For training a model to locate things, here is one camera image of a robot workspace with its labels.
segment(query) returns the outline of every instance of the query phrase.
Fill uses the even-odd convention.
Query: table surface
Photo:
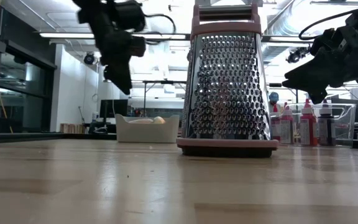
[[[0,223],[358,224],[358,150],[218,159],[173,144],[0,144]]]

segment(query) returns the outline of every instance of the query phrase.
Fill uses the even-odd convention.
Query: red bottle
[[[281,116],[281,143],[293,144],[293,116],[292,110],[287,103],[284,106],[284,112]]]
[[[273,112],[270,113],[270,120],[272,121],[272,139],[280,141],[280,113],[276,105],[273,107]]]
[[[309,99],[306,99],[305,107],[302,109],[300,134],[301,144],[306,146],[317,146],[317,119],[313,115],[313,109],[310,106]]]

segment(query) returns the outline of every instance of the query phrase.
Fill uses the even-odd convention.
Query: person
[[[272,92],[269,96],[268,111],[273,112],[274,105],[277,107],[277,111],[281,111],[281,106],[277,103],[279,100],[278,93]]]

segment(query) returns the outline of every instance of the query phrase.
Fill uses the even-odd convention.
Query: paint bottle
[[[322,146],[335,146],[335,120],[333,110],[328,106],[327,100],[323,101],[318,117],[319,143]]]
[[[313,115],[313,109],[310,106],[309,99],[306,99],[305,107],[302,109],[301,112],[301,145],[317,146],[317,120],[316,117]]]
[[[281,135],[280,140],[283,144],[293,144],[293,116],[292,110],[285,105],[284,112],[281,117]]]
[[[272,121],[272,139],[280,141],[280,113],[276,105],[273,107],[273,112],[270,113],[270,120]]]

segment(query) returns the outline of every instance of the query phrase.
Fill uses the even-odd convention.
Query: white bin
[[[119,142],[176,143],[179,116],[164,118],[164,124],[129,123],[144,118],[124,117],[116,114],[117,140]]]

